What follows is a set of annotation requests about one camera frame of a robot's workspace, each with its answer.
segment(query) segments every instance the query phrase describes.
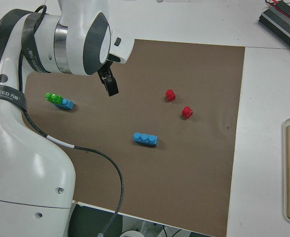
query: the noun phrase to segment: white round object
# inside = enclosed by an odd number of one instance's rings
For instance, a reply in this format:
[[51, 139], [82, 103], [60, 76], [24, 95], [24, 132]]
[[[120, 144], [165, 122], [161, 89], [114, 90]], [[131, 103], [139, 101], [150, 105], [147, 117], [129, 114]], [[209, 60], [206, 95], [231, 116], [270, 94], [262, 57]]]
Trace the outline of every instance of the white round object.
[[138, 231], [126, 231], [120, 237], [144, 237], [144, 236]]

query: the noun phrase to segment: black strap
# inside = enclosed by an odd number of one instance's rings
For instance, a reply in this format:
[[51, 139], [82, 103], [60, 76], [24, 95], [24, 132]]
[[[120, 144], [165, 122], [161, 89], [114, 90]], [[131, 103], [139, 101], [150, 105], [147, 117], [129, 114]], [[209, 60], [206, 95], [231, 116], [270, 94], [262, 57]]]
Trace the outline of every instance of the black strap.
[[0, 85], [0, 99], [7, 100], [27, 110], [25, 95], [10, 86]]
[[20, 9], [14, 9], [8, 12], [0, 20], [0, 61], [14, 26], [23, 16], [29, 13], [31, 12]]
[[43, 65], [41, 64], [40, 56], [37, 50], [36, 41], [35, 41], [35, 32], [40, 25], [42, 19], [45, 14], [41, 13], [31, 13], [27, 16], [23, 31], [22, 31], [22, 51], [23, 54], [34, 69], [35, 72], [38, 73], [50, 73], [45, 70]]

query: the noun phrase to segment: red object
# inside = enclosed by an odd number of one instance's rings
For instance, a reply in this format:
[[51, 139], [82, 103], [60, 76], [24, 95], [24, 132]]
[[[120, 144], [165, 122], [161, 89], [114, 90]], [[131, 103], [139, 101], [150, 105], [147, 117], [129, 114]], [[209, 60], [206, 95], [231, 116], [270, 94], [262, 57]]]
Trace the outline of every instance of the red object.
[[166, 91], [166, 97], [168, 99], [168, 101], [172, 101], [175, 99], [175, 93], [173, 92], [173, 90], [167, 90]]
[[182, 110], [182, 115], [185, 116], [187, 119], [189, 117], [191, 117], [193, 114], [193, 110], [191, 110], [190, 107], [185, 107], [183, 110]]

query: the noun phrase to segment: green toy block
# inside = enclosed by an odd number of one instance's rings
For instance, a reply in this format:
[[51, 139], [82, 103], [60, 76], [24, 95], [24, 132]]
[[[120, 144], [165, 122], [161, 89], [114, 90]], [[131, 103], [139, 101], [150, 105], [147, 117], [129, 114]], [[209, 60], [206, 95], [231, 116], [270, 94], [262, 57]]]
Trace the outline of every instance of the green toy block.
[[46, 100], [48, 100], [49, 102], [51, 102], [53, 104], [62, 105], [62, 100], [63, 99], [64, 98], [62, 96], [60, 96], [60, 95], [46, 93]]

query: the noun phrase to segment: white robotic arm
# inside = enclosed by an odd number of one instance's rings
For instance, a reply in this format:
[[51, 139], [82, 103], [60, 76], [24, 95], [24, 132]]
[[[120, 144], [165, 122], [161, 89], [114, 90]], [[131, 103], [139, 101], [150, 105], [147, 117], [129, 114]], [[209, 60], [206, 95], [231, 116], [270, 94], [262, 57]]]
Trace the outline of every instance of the white robotic arm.
[[113, 95], [109, 67], [124, 63], [133, 47], [109, 25], [106, 0], [59, 2], [61, 17], [13, 10], [0, 21], [0, 237], [63, 236], [73, 198], [70, 159], [22, 121], [27, 75], [98, 72]]

